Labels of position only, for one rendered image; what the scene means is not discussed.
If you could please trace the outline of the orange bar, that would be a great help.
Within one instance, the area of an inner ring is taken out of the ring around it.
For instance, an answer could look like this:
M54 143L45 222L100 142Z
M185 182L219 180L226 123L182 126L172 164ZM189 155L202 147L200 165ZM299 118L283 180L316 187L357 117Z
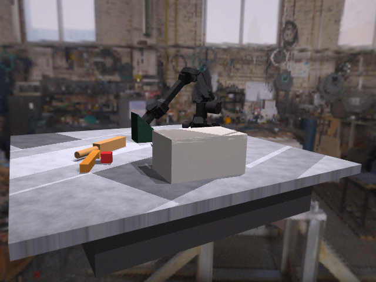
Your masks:
M92 150L91 153L80 163L80 173L89 173L95 165L95 160L100 158L100 150Z

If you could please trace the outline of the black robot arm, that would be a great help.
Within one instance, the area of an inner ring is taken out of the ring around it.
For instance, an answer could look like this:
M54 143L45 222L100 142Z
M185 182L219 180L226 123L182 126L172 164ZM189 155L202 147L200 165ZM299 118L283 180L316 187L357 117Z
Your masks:
M196 77L194 77L196 76ZM168 90L168 92L158 99L154 103L146 106L147 112L142 116L142 119L150 124L154 118L161 118L170 109L169 103L173 98L179 93L184 85L190 82L198 81L200 86L200 96L203 100L196 98L193 102L196 103L196 112L199 113L213 113L219 114L221 112L221 101L214 100L215 97L207 83L205 81L204 75L200 70L196 70L190 67L185 67L179 73L178 80L175 84ZM194 114L193 117L193 128L207 126L207 119L204 119L204 115L197 116Z

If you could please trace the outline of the orange block with cylindrical handle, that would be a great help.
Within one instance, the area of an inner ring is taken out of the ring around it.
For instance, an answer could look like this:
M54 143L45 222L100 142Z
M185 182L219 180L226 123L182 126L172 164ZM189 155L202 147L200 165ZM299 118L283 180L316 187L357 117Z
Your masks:
M84 156L88 156L92 150L100 150L102 152L111 152L116 149L120 149L126 146L126 137L117 136L110 139L106 139L100 142L93 143L93 147L83 149L74 153L74 156L78 159Z

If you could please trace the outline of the red block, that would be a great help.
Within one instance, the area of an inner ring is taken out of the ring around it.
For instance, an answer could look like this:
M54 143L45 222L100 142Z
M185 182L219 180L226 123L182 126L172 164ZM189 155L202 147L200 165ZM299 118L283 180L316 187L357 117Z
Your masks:
M111 163L113 161L112 152L102 152L100 154L101 163Z

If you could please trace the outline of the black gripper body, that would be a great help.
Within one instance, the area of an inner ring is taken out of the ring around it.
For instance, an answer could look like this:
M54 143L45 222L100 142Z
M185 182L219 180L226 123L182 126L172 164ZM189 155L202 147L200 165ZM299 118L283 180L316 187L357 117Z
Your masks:
M197 116L201 116L201 115L204 115L204 119L207 119L207 112L206 113L199 113L199 112L196 112L196 115ZM212 123L211 125L207 125L207 126L203 126L203 127L216 127L216 126L220 126L219 123ZM192 122L188 122L188 121L185 121L182 123L182 128L193 128L193 124Z

